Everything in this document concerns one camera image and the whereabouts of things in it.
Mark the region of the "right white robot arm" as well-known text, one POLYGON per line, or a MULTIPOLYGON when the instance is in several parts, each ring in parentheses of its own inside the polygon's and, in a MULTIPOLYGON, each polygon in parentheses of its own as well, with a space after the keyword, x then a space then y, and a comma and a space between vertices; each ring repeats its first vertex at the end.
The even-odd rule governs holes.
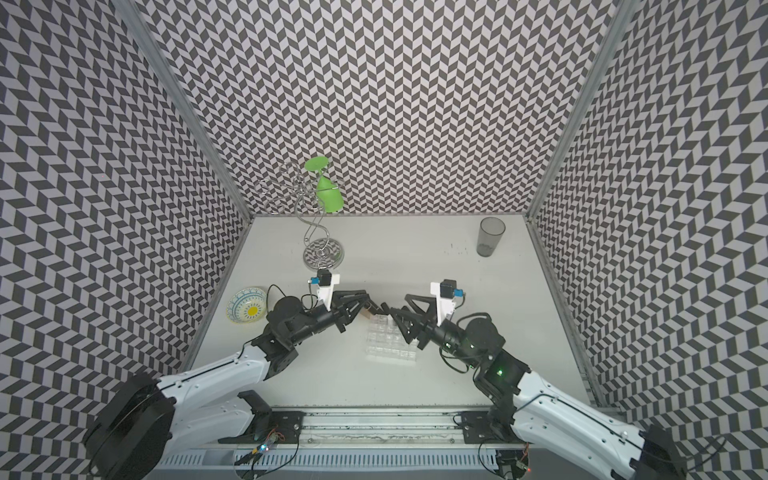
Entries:
POLYGON ((686 462, 671 434, 639 428, 564 393, 505 350, 505 338, 485 312, 453 322, 438 315, 438 302, 408 295, 406 306, 383 312, 407 343, 433 343, 465 364, 475 387, 492 403, 494 434, 545 448, 599 479, 684 479, 686 462))

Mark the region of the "clear acrylic lipstick organizer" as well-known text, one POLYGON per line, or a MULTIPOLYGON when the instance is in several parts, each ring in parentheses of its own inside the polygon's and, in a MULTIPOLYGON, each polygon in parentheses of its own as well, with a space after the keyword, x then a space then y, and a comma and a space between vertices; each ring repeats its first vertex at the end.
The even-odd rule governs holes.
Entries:
POLYGON ((417 361, 417 349, 404 340, 395 322, 384 315, 369 319, 365 353, 369 360, 377 362, 411 365, 417 361))

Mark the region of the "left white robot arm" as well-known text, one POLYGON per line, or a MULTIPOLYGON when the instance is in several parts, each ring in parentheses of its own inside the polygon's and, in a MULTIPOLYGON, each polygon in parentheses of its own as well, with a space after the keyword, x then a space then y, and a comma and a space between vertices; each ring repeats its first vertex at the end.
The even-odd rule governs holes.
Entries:
POLYGON ((359 313, 377 308, 364 290, 319 296, 313 307, 285 296, 267 314, 263 332, 236 353, 179 374, 131 376, 85 433, 87 473, 142 479, 170 455, 243 435, 271 412, 257 384, 284 371, 308 338, 330 327, 344 332, 359 313))

